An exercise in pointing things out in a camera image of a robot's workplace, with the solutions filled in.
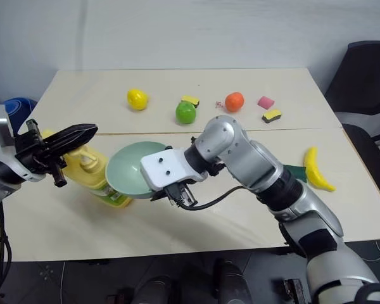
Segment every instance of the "plastic bottle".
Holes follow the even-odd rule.
[[[107,205],[125,207],[132,200],[107,183],[105,172],[108,159],[101,153],[88,146],[81,146],[63,157],[67,164],[67,167],[62,169],[63,173],[101,198]]]

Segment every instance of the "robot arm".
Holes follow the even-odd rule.
[[[187,150],[167,149],[145,156],[141,172],[155,198],[194,206],[186,184],[201,182],[224,167],[267,205],[292,249],[308,260],[312,299],[319,303],[349,303],[375,275],[343,242],[338,218],[304,183],[228,116],[213,118]]]
[[[47,173],[55,186],[66,184],[62,156],[87,143],[97,131],[89,123],[73,125],[43,139],[35,120],[27,121],[28,131],[13,134],[4,105],[0,104],[0,202],[25,181],[37,182]]]

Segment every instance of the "green bowl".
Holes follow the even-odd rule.
[[[130,198],[151,198],[152,191],[141,174],[141,158],[163,151],[164,144],[141,141],[118,151],[106,167],[106,179],[112,188]]]

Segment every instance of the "yellow lemon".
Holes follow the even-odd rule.
[[[138,89],[132,89],[127,93],[127,100],[134,110],[143,110],[148,104],[148,95]]]

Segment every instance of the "small cube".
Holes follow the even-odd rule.
[[[268,111],[262,116],[262,120],[268,124],[269,122],[272,122],[274,120],[280,119],[281,112],[279,110],[272,110]]]
[[[263,96],[259,99],[258,105],[268,110],[272,105],[274,105],[274,100],[270,99],[269,97]]]
[[[182,101],[188,101],[192,103],[195,108],[197,108],[198,105],[200,104],[200,99],[198,99],[197,97],[192,97],[192,96],[187,96],[187,95],[184,95],[182,97]]]

